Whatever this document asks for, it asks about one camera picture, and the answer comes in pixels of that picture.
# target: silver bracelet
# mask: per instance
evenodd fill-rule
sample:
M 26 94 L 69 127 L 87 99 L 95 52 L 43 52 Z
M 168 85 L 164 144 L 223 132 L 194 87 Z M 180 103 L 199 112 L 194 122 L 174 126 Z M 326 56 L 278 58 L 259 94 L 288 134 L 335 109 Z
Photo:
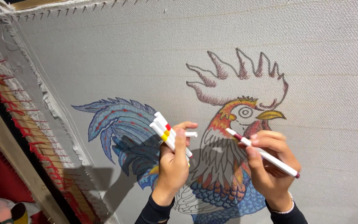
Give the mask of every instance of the silver bracelet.
M 291 193 L 288 192 L 288 194 L 290 194 L 291 202 L 292 202 L 292 206 L 291 206 L 290 210 L 285 211 L 285 212 L 279 212 L 279 211 L 272 211 L 272 212 L 276 212 L 276 213 L 279 213 L 279 214 L 288 214 L 294 209 L 294 206 L 295 206 L 294 199 L 292 198 Z

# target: black sleeve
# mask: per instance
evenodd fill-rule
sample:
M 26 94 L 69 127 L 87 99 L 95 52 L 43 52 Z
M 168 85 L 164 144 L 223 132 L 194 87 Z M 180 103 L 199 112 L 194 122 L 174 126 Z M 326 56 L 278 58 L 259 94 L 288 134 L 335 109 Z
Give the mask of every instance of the black sleeve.
M 302 212 L 299 211 L 298 207 L 294 202 L 294 209 L 287 214 L 279 214 L 273 212 L 270 206 L 266 202 L 266 207 L 270 211 L 271 219 L 274 224 L 308 224 L 305 216 L 303 216 Z
M 167 223 L 174 203 L 175 199 L 172 200 L 169 206 L 159 206 L 154 202 L 152 195 L 150 195 L 149 201 L 147 201 L 135 224 L 157 224 L 164 220 L 166 221 L 160 223 Z

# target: rooster eye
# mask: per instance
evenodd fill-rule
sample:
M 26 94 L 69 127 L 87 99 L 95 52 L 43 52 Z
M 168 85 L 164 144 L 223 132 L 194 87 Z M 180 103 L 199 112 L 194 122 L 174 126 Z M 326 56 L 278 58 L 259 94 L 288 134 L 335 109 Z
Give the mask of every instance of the rooster eye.
M 253 110 L 247 106 L 241 108 L 238 111 L 238 115 L 240 115 L 240 117 L 242 118 L 249 118 L 252 116 L 252 114 L 253 114 Z

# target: canvas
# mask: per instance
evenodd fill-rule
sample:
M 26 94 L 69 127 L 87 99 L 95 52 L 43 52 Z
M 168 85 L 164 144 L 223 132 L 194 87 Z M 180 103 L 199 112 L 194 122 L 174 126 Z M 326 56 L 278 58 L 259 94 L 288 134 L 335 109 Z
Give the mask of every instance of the canvas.
M 309 223 L 358 224 L 357 1 L 69 1 L 1 13 L 1 54 L 117 222 L 134 223 L 156 185 L 159 111 L 199 124 L 170 223 L 272 223 L 231 128 L 287 136 L 302 165 L 290 192 Z

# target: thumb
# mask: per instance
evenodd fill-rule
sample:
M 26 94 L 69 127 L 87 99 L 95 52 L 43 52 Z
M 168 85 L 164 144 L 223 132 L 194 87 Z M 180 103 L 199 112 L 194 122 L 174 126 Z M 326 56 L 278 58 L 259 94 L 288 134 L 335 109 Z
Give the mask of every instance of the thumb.
M 260 153 L 252 146 L 246 148 L 249 170 L 251 171 L 252 182 L 265 183 L 269 180 L 265 168 L 263 167 Z
M 175 138 L 175 158 L 186 161 L 186 135 L 185 130 L 178 128 Z

